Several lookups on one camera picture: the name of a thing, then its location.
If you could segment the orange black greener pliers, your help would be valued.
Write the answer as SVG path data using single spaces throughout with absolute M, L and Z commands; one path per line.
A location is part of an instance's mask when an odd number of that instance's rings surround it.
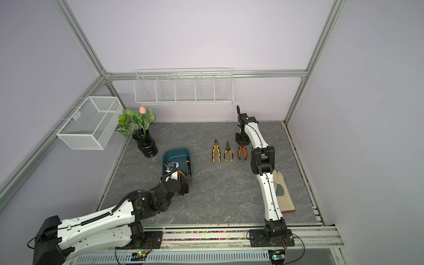
M 247 148 L 246 145 L 240 145 L 238 149 L 238 159 L 241 160 L 244 156 L 244 160 L 247 160 Z

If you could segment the teal plastic storage box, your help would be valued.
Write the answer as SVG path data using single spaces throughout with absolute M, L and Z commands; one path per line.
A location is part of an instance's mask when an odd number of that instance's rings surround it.
M 162 175 L 165 175 L 165 164 L 167 162 L 178 162 L 180 165 L 180 171 L 184 173 L 186 177 L 189 177 L 191 179 L 190 184 L 192 184 L 192 168 L 191 168 L 191 175 L 189 176 L 187 174 L 187 166 L 186 161 L 190 160 L 191 162 L 191 153 L 188 149 L 185 148 L 179 148 L 179 149 L 172 149 L 168 150 L 164 153 L 162 158 Z

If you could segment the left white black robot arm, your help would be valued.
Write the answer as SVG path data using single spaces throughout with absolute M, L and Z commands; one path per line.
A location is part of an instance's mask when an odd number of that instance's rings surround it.
M 132 191 L 117 205 L 97 213 L 44 220 L 32 239 L 33 264 L 62 265 L 82 254 L 114 247 L 143 244 L 142 220 L 165 212 L 174 197 L 189 192 L 191 175 L 179 168 L 168 171 L 159 184 L 146 191 Z

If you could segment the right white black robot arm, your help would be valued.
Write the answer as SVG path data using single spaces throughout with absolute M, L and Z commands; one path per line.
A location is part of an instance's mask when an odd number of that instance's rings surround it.
M 268 145 L 263 138 L 258 121 L 237 110 L 237 124 L 240 131 L 236 133 L 237 144 L 245 148 L 252 145 L 251 170 L 257 177 L 265 209 L 264 233 L 269 241 L 275 237 L 285 238 L 288 235 L 287 224 L 279 207 L 274 187 L 275 148 Z

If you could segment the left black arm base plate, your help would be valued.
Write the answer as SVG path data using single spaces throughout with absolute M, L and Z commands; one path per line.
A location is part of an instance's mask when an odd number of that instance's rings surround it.
M 118 247 L 118 250 L 159 249 L 162 244 L 162 231 L 144 231 L 144 238 L 132 239 L 126 246 Z

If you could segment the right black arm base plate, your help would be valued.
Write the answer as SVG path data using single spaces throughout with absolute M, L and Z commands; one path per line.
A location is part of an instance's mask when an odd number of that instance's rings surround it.
M 295 246 L 294 236 L 290 229 L 286 235 L 267 237 L 264 230 L 254 229 L 246 233 L 251 247 L 293 247 Z

